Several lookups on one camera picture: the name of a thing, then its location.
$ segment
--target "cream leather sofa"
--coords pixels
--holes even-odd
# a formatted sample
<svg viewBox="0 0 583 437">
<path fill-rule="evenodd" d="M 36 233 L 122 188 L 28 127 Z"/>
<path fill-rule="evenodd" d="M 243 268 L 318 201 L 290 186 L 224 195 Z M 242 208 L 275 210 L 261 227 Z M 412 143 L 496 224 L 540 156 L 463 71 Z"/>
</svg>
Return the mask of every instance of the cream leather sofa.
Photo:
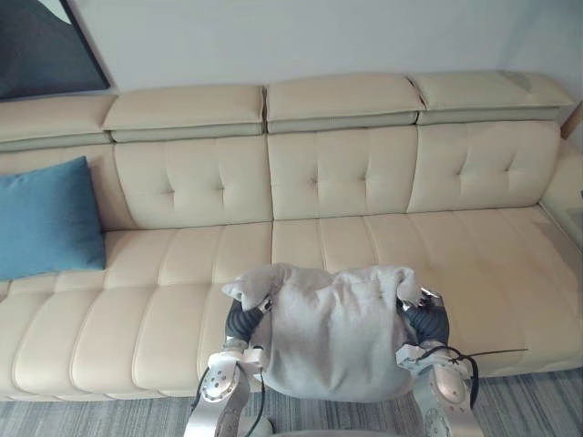
<svg viewBox="0 0 583 437">
<path fill-rule="evenodd" d="M 479 357 L 485 376 L 580 366 L 581 155 L 553 121 L 570 104 L 510 72 L 1 104 L 0 174 L 87 156 L 107 268 L 0 282 L 0 399 L 192 395 L 222 284 L 280 261 L 412 267 L 452 345 L 528 348 Z"/>
</svg>

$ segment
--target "gray cloth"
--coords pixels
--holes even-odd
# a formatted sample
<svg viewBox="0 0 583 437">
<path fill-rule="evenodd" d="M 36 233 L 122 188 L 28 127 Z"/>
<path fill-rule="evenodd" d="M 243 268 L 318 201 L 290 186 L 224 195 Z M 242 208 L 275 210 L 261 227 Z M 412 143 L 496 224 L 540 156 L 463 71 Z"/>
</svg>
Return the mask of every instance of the gray cloth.
<svg viewBox="0 0 583 437">
<path fill-rule="evenodd" d="M 271 313 L 252 345 L 265 349 L 268 386 L 288 396 L 382 401 L 411 389 L 395 352 L 412 333 L 397 296 L 416 303 L 421 291 L 407 268 L 373 266 L 328 273 L 273 264 L 249 270 L 223 292 L 244 310 L 271 295 Z"/>
</svg>

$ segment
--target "picture frame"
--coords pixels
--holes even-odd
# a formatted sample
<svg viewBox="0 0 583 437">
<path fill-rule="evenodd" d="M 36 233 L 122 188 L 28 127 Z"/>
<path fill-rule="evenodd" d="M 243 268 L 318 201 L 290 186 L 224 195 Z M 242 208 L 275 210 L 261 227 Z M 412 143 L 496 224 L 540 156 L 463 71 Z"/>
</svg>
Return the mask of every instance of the picture frame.
<svg viewBox="0 0 583 437">
<path fill-rule="evenodd" d="M 0 2 L 0 100 L 109 87 L 67 0 Z"/>
</svg>

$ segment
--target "blue pillow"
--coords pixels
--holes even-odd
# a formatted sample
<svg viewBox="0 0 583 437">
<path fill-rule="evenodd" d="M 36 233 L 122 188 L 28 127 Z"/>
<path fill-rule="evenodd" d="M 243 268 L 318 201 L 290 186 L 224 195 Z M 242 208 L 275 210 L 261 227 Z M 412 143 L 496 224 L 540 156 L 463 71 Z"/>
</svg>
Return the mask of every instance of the blue pillow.
<svg viewBox="0 0 583 437">
<path fill-rule="evenodd" d="M 105 261 L 85 157 L 0 176 L 0 280 L 103 269 Z"/>
</svg>

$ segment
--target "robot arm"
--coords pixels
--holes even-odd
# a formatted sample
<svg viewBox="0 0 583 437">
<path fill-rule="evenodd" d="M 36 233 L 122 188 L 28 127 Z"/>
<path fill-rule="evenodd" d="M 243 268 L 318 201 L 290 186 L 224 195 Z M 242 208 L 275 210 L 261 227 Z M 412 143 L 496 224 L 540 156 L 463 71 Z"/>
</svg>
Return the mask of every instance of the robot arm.
<svg viewBox="0 0 583 437">
<path fill-rule="evenodd" d="M 240 302 L 233 301 L 225 326 L 227 340 L 209 358 L 184 437 L 242 437 L 256 428 L 257 423 L 240 421 L 240 415 L 251 392 L 248 378 L 261 374 L 265 365 L 263 350 L 248 349 L 249 340 L 270 307 L 271 301 L 265 299 L 243 311 Z M 269 422 L 263 421 L 261 428 L 263 435 L 271 435 Z"/>
<path fill-rule="evenodd" d="M 251 334 L 270 307 L 269 299 L 250 311 L 242 311 L 240 303 L 233 302 L 225 329 L 227 341 L 221 352 L 210 356 L 184 437 L 243 437 L 255 427 L 242 423 L 240 414 L 251 392 L 248 378 L 261 373 L 265 363 L 262 350 L 247 348 Z M 420 344 L 405 344 L 396 359 L 414 375 L 414 398 L 422 413 L 425 435 L 484 437 L 464 381 L 469 371 L 462 362 L 452 359 L 447 349 L 453 348 L 445 346 L 449 323 L 441 298 L 424 289 L 421 306 L 404 309 Z M 447 349 L 433 352 L 442 347 Z M 267 421 L 255 429 L 253 436 L 259 435 L 271 435 Z"/>
<path fill-rule="evenodd" d="M 443 300 L 422 289 L 419 307 L 406 308 L 405 316 L 417 332 L 418 346 L 405 344 L 396 353 L 397 364 L 414 375 L 413 394 L 424 422 L 426 436 L 484 437 L 472 413 L 475 396 L 465 383 L 467 367 L 452 357 L 449 348 L 449 320 Z M 476 378 L 476 367 L 473 369 Z"/>
</svg>

